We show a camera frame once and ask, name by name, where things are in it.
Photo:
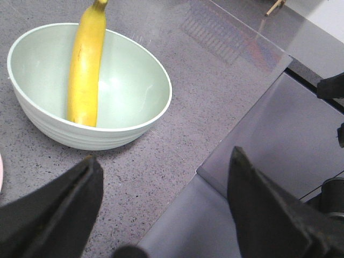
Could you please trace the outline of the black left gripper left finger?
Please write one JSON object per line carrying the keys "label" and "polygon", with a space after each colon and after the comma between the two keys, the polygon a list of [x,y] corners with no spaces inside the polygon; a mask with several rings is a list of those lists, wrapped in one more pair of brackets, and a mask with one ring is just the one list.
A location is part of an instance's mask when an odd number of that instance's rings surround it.
{"label": "black left gripper left finger", "polygon": [[1,257],[80,257],[103,199],[88,156],[44,187],[1,206]]}

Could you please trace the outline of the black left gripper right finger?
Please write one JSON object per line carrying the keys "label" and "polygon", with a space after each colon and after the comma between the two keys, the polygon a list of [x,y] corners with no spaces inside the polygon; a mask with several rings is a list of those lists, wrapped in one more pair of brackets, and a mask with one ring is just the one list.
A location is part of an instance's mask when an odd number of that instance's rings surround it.
{"label": "black left gripper right finger", "polygon": [[297,199],[235,146],[227,199],[242,257],[343,257],[343,178],[307,202]]}

